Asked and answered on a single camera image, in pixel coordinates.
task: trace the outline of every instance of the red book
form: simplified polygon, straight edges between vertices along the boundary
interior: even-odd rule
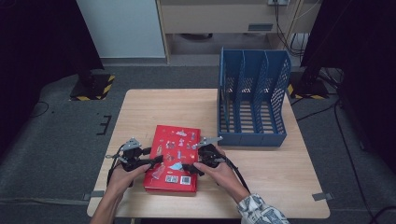
[[[182,169],[182,164],[198,161],[201,130],[157,125],[149,157],[163,155],[163,162],[147,170],[143,186],[149,192],[196,192],[197,174]]]

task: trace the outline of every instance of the electrical outlet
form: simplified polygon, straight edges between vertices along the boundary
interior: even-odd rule
[[[268,6],[274,6],[275,2],[277,2],[279,6],[287,6],[289,1],[290,0],[268,0]]]

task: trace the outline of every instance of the wooden table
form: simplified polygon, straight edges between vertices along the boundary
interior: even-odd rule
[[[106,154],[135,137],[150,147],[157,124],[199,128],[202,136],[217,136],[217,90],[130,90],[126,93]],[[239,167],[251,192],[281,210],[288,218],[326,218],[330,215],[288,97],[282,108],[287,137],[281,147],[222,147]],[[94,190],[106,189],[112,160],[104,159]],[[117,217],[239,218],[236,204],[208,175],[199,176],[195,196],[153,195],[145,192],[143,176],[127,189]],[[91,198],[92,216],[101,198]]]

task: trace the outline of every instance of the sleeve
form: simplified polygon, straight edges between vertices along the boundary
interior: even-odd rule
[[[250,194],[236,208],[242,216],[242,224],[290,224],[279,210],[266,204],[258,194]]]

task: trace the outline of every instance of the black and yellow hazard tape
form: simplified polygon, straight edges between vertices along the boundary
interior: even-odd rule
[[[110,91],[111,85],[113,84],[115,76],[109,76],[106,85],[103,88],[102,94],[100,95],[80,95],[70,97],[71,101],[90,101],[90,100],[104,100],[107,97],[108,92]]]
[[[288,92],[292,99],[308,98],[308,99],[322,100],[329,98],[327,94],[305,94],[305,93],[295,92],[291,84],[289,84],[288,86]]]

